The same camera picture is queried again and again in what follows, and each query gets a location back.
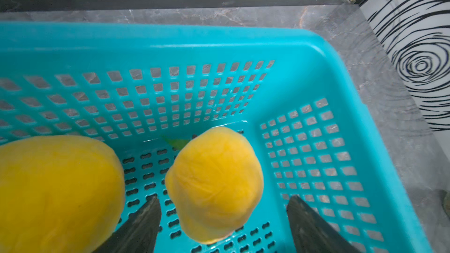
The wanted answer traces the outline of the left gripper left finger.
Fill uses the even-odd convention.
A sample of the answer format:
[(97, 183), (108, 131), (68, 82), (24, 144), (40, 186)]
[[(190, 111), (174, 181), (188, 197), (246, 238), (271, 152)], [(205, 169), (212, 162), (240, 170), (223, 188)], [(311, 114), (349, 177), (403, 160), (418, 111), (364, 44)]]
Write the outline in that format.
[(96, 253), (153, 253), (162, 217), (159, 197), (153, 194)]

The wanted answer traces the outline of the yellow red peach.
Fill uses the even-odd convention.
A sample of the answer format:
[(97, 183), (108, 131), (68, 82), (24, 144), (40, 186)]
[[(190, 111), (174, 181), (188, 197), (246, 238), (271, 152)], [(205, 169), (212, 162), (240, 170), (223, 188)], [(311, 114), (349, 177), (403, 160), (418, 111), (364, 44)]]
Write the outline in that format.
[(264, 176), (248, 140), (219, 126), (183, 147), (165, 186), (185, 234), (212, 244), (247, 222), (263, 195)]

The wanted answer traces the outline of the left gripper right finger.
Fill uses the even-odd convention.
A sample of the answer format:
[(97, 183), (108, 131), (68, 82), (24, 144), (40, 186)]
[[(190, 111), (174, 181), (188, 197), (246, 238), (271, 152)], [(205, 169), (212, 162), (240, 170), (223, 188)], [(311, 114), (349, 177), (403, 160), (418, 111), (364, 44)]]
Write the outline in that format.
[(358, 253), (329, 223), (300, 196), (290, 197), (287, 216), (298, 253)]

